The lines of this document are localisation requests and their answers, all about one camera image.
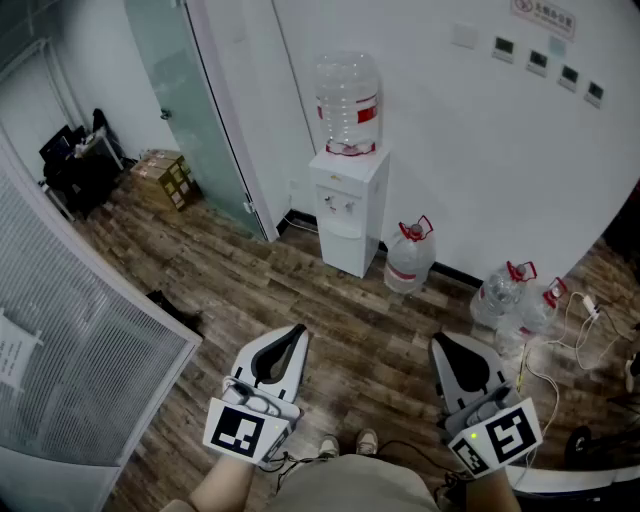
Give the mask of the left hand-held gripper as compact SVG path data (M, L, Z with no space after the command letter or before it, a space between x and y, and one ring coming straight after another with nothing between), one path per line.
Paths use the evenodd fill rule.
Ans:
M297 395L308 343L307 327L296 324L246 344L234 362L233 377L223 380L222 396L210 401L203 444L261 467L274 460L302 416L287 401ZM246 383L274 386L278 398Z

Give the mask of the white plastic panel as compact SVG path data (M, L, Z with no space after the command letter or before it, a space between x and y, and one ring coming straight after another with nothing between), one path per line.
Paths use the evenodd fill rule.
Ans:
M360 228L342 223L319 227L323 261L339 270L364 276L364 238Z

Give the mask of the white water dispenser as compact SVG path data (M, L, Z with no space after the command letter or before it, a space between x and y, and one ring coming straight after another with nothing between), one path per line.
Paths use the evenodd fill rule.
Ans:
M381 241L390 151L380 149L360 157L319 153L309 169L318 232L321 225L328 223L360 228L365 276Z

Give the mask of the person's left forearm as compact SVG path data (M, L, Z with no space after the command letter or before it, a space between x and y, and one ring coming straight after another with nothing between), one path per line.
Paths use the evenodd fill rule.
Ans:
M250 462L222 455L188 501L197 512L243 512L255 470Z

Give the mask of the large clear water bottle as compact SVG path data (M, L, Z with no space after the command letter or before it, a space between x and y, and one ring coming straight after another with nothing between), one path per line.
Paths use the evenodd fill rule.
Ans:
M374 153L381 138L374 59L358 51L324 53L314 60L313 77L325 151L345 157Z

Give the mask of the black trash bin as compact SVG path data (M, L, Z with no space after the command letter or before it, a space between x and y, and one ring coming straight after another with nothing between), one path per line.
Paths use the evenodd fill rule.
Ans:
M199 327L201 325L200 311L195 313L188 313L179 310L165 297L161 290L151 291L146 295L146 297L154 304L159 306L163 311L168 313L171 317L183 324L185 327L189 328L191 331L197 333L198 335L202 335L202 333L199 331Z

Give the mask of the black wheeled stand base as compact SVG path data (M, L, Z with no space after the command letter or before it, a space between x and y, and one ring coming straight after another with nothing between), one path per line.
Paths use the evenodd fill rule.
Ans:
M580 426L569 437L564 452L568 470L600 471L640 465L640 427L613 435L592 437Z

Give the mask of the beige shirt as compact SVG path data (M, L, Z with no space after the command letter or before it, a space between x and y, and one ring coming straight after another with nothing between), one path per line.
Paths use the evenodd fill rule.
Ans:
M263 512L440 512L414 471L355 454L287 476Z

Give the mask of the glass partition with blinds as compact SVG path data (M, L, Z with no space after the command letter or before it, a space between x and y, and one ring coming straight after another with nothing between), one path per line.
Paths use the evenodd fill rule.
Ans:
M109 265L0 128L0 308L42 331L0 384L0 507L100 512L200 337Z

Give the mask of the white paper notice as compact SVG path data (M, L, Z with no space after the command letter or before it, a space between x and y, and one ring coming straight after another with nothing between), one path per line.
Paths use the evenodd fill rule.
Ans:
M0 308L0 384L24 391L24 375L34 349L43 345L41 336L41 330L30 333L14 324Z

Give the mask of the black office chair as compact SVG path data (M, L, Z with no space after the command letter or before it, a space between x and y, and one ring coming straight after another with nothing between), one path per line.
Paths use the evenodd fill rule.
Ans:
M64 195L72 213L80 213L84 219L108 199L118 173L113 159L100 154L44 165L46 183Z

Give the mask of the frosted glass door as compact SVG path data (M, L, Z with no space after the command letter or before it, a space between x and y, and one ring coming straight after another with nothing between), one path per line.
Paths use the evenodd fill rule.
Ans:
M145 71L165 120L208 203L264 239L232 155L195 48L181 0L124 0Z

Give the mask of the white door frame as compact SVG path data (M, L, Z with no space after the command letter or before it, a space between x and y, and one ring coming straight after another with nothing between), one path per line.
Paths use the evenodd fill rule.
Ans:
M269 242L279 237L277 224L273 222L258 176L251 161L239 117L233 105L231 92L224 75L219 50L215 43L206 0L186 0L187 17L191 25L194 45L200 57L201 67L206 77L210 96L220 119L221 129L226 137L236 174L239 176L243 193L255 206L253 214L262 234Z

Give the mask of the white wall switch plate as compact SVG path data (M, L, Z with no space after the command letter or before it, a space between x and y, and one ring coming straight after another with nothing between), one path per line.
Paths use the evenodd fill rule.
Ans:
M477 28L469 24L456 22L451 29L451 43L459 47L474 49L478 36Z

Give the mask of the red and white wall sign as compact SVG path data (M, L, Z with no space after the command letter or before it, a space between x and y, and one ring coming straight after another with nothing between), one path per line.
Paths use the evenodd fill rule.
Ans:
M574 40L575 16L549 0L510 0L510 10L513 15L540 25L559 37Z

